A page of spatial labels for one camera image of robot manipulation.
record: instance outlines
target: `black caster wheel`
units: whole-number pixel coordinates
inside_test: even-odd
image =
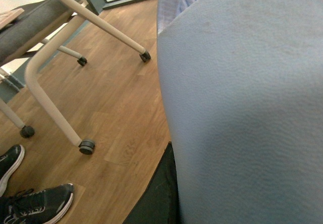
[[[91,155],[94,151],[95,142],[91,139],[84,139],[79,145],[80,152],[85,155]]]
[[[86,65],[87,59],[85,57],[81,57],[77,62],[83,67]]]
[[[20,136],[30,138],[35,134],[35,130],[30,126],[24,126],[20,131]]]
[[[145,53],[140,54],[140,58],[145,63],[151,59],[151,56],[148,51],[145,51]]]

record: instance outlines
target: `chair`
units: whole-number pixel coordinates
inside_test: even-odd
[[[57,126],[65,133],[71,143],[78,146],[82,153],[92,154],[95,142],[91,139],[81,140],[40,87],[36,78],[39,67],[56,50],[76,57],[78,63],[82,66],[86,64],[87,60],[84,56],[62,46],[85,20],[92,22],[108,34],[139,52],[140,58],[144,62],[150,59],[150,55],[144,47],[92,13],[85,6],[85,0],[45,0],[40,3],[22,6],[24,13],[18,17],[15,23],[0,32],[0,66],[19,57],[32,56],[25,72],[25,81],[30,92],[51,116]],[[45,39],[45,37],[65,23],[67,25],[51,40]],[[39,42],[42,42],[44,46],[38,52],[27,52]],[[24,137],[32,135],[31,128],[25,127],[19,117],[3,101],[0,101],[0,109],[18,128],[22,129],[21,134]]]
[[[322,5],[197,0],[158,22],[182,223],[322,223]]]

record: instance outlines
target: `black sneaker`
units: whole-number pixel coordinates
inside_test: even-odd
[[[1,224],[54,224],[67,212],[73,200],[72,184],[32,193],[33,189],[6,198]]]
[[[22,145],[14,145],[0,156],[0,196],[4,194],[9,177],[19,167],[24,156],[25,149]]]

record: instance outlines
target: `grey chair seat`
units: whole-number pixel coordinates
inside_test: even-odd
[[[73,11],[64,6],[59,0],[45,0],[39,3],[21,6],[20,8],[24,9],[24,13],[11,26],[0,32],[0,66],[7,63],[5,59],[26,45],[27,42],[29,42],[28,49],[36,45],[39,40],[35,40],[31,44],[30,40],[52,24],[59,16],[66,12],[70,12],[70,15],[73,13]]]

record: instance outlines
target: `white shoe sole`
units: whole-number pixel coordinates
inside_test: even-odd
[[[44,224],[54,224],[54,223],[58,222],[65,215],[65,213],[68,211],[68,209],[70,208],[70,206],[72,204],[72,201],[73,201],[73,193],[71,193],[70,199],[68,200],[66,205],[63,207],[63,209],[61,209],[61,211],[53,219],[45,222]]]
[[[4,194],[7,188],[7,183],[10,178],[10,176],[16,171],[16,169],[19,167],[21,164],[22,160],[24,159],[25,156],[25,149],[22,145],[21,146],[21,152],[15,161],[15,163],[10,167],[10,169],[5,173],[5,175],[1,178],[0,180],[0,197]]]

